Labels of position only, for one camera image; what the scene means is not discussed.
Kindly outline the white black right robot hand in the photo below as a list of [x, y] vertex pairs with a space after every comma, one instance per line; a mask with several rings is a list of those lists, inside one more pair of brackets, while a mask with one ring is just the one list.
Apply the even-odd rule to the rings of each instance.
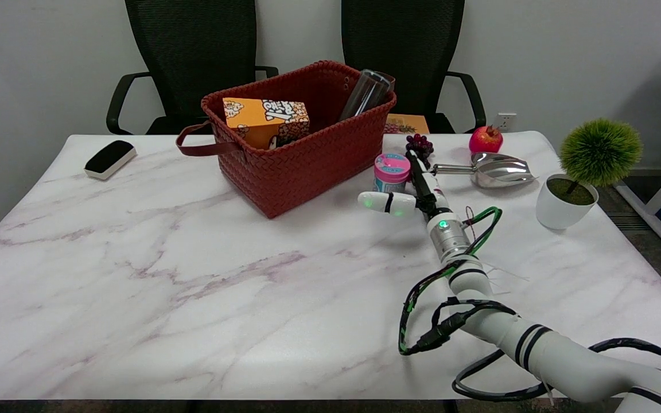
[[436, 191], [430, 165], [419, 152], [383, 153], [376, 157], [373, 172], [372, 191], [357, 196], [360, 207], [393, 217], [406, 217], [417, 210], [427, 216], [438, 214], [439, 209], [448, 211], [448, 203]]

